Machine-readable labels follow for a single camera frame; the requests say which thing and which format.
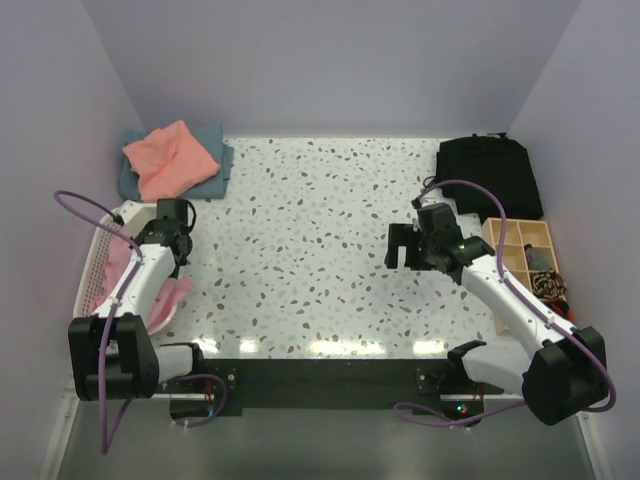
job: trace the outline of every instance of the clothing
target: clothing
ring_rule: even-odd
[[[130,233],[122,230],[127,236]],[[91,311],[95,311],[111,295],[113,289],[124,274],[131,259],[129,244],[119,237],[113,237],[109,243],[109,254],[104,265],[105,279],[102,282],[102,294],[91,302]],[[160,288],[156,300],[151,307],[149,318],[144,319],[147,330],[157,327],[169,316],[171,309],[181,300],[187,297],[193,290],[193,282],[190,277],[184,276],[178,279],[167,278]]]
[[[140,177],[138,189],[145,202],[176,198],[220,170],[182,120],[154,130],[123,151]]]
[[[468,180],[491,191],[507,217],[538,220],[542,204],[527,150],[515,140],[495,137],[457,138],[440,144],[436,182]],[[499,217],[493,202],[474,189],[451,185],[442,194],[456,202],[458,213],[477,213],[481,221]]]
[[[227,193],[227,186],[231,178],[231,166],[233,163],[233,147],[222,143],[222,127],[220,125],[210,125],[207,127],[191,130],[191,134],[198,142],[216,159],[220,164],[220,171],[215,176],[205,180],[198,185],[194,185],[189,190],[180,195],[180,198],[191,199],[221,199]],[[144,138],[142,132],[125,132],[124,143],[128,145]],[[123,167],[120,175],[119,185],[120,196],[125,200],[142,201],[138,191],[138,175],[131,171],[131,164],[126,155],[123,155]]]

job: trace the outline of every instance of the speckled tabletop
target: speckled tabletop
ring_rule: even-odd
[[[185,269],[194,291],[156,345],[194,341],[224,358],[416,358],[484,339],[524,355],[449,277],[384,267],[388,225],[411,221],[438,140],[227,143],[236,149],[227,197],[195,202]],[[458,222],[465,236],[480,234],[476,215]]]

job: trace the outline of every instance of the teal cloth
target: teal cloth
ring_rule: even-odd
[[[196,140],[211,154],[216,162],[220,164],[220,170],[213,177],[198,185],[194,185],[189,190],[180,195],[180,198],[191,199],[220,199],[227,193],[227,186],[231,178],[231,166],[233,164],[233,147],[222,143],[222,127],[220,125],[210,125],[208,127],[190,130]],[[124,145],[142,140],[146,135],[142,132],[129,130],[124,135]],[[125,200],[141,202],[140,191],[138,190],[139,176],[131,171],[131,163],[123,153],[122,174],[120,175],[120,196]]]

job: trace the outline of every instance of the pink towel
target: pink towel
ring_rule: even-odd
[[[220,170],[182,120],[154,130],[122,150],[131,169],[140,175],[138,190],[145,202],[176,198]]]
[[[130,232],[126,229],[122,230],[127,236]],[[98,308],[111,295],[113,289],[124,274],[131,259],[131,249],[129,244],[119,237],[113,237],[109,244],[109,255],[104,265],[105,279],[102,282],[102,295],[96,297],[91,302],[91,311]],[[193,290],[193,282],[190,277],[184,276],[178,279],[167,278],[160,287],[160,291],[156,296],[156,301],[151,307],[149,318],[146,319],[145,327],[147,330],[159,326],[169,316],[169,312],[174,305],[178,304]]]

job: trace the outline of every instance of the black folded fabric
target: black folded fabric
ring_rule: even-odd
[[[527,150],[506,137],[457,138],[440,144],[436,182],[468,180],[491,191],[508,217],[538,220],[542,204]],[[477,213],[482,221],[499,216],[493,202],[469,187],[444,187],[442,194],[455,200],[458,213]]]

